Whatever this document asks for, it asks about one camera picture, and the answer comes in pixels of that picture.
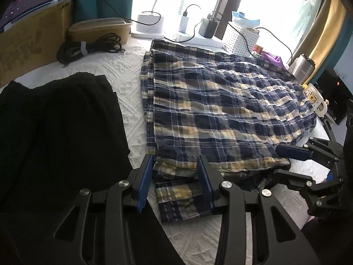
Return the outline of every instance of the white basket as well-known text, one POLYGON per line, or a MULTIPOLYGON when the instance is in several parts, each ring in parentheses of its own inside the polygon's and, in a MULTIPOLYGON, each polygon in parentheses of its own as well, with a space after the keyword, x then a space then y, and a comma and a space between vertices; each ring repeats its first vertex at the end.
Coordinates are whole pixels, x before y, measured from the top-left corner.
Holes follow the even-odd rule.
MULTIPOLYGON (((248 42, 249 50, 252 51, 252 49, 254 48, 259 38, 259 34, 249 31, 247 28, 238 26, 233 22, 229 22, 229 23, 246 38, 246 41, 248 42)), ((237 31, 235 31, 231 26, 229 26, 229 24, 227 25, 222 41, 224 42, 224 45, 227 48, 228 52, 242 57, 250 56, 250 53, 248 51, 248 48, 246 47, 244 38, 237 31)))

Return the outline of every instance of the black charger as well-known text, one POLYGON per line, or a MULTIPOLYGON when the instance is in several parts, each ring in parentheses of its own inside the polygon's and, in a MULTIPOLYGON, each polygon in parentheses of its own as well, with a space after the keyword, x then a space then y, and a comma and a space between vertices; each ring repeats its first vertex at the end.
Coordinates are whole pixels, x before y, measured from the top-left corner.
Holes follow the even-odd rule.
POLYGON ((211 15, 203 18, 199 29, 199 34, 204 38, 212 38, 217 29, 217 22, 210 19, 211 15))

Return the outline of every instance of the metal screw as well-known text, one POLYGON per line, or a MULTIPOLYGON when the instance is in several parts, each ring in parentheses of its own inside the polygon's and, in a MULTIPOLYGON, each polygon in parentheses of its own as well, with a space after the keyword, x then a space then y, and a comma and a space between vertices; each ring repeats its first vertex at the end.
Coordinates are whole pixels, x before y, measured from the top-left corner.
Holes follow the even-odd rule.
POLYGON ((263 189, 263 190, 261 190, 261 194, 263 196, 269 197, 269 196, 271 196, 272 192, 268 189, 263 189))
POLYGON ((232 183, 230 181, 223 181, 221 184, 224 188, 232 187, 232 183))
POLYGON ((120 180, 119 181, 119 186, 120 187, 127 187, 129 185, 129 181, 128 180, 120 180))
POLYGON ((89 194, 89 189, 84 188, 80 190, 80 195, 81 196, 86 196, 87 194, 89 194))

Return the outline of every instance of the bed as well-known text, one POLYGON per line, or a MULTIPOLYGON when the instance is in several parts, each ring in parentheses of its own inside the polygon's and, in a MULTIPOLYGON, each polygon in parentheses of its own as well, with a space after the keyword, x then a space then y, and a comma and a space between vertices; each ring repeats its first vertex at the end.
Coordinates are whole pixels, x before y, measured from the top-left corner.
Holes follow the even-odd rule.
MULTIPOLYGON (((33 70, 16 79, 29 88, 37 87, 49 81, 68 77, 76 72, 90 72, 94 75, 104 74, 113 90, 117 93, 121 107, 126 137, 131 150, 129 155, 133 168, 140 163, 147 152, 146 127, 140 89, 140 71, 144 54, 149 50, 151 40, 130 37, 124 45, 124 53, 92 53, 67 67, 59 62, 51 63, 33 70)), ((320 120, 310 136, 328 139, 320 120)), ((309 136, 298 142, 303 145, 309 136)), ((326 178, 328 169, 313 161, 292 160, 291 172, 310 175, 316 182, 326 178)), ((299 228, 307 222, 307 206, 304 199, 296 191, 285 186, 276 185, 272 192, 287 210, 299 228)), ((151 184, 148 200, 156 216, 160 220, 154 185, 151 184)), ((251 263, 251 226, 247 216, 247 264, 251 263)), ((221 227, 221 216, 208 216, 173 223, 163 223, 162 227, 174 248, 186 265, 214 264, 218 238, 221 227)))

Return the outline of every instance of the white device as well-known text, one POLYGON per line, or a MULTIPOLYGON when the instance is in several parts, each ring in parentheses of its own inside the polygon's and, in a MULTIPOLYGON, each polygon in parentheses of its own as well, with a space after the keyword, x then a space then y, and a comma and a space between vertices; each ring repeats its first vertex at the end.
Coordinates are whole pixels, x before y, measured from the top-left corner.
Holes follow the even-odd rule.
POLYGON ((163 39, 164 31, 164 17, 159 16, 156 13, 146 12, 141 13, 137 17, 137 21, 140 23, 148 24, 139 24, 135 23, 131 28, 131 36, 136 38, 148 38, 148 39, 163 39))
POLYGON ((319 117, 324 117, 324 115, 327 113, 328 101, 324 100, 317 88, 312 84, 303 86, 303 90, 306 97, 312 103, 312 107, 314 108, 316 114, 319 117))

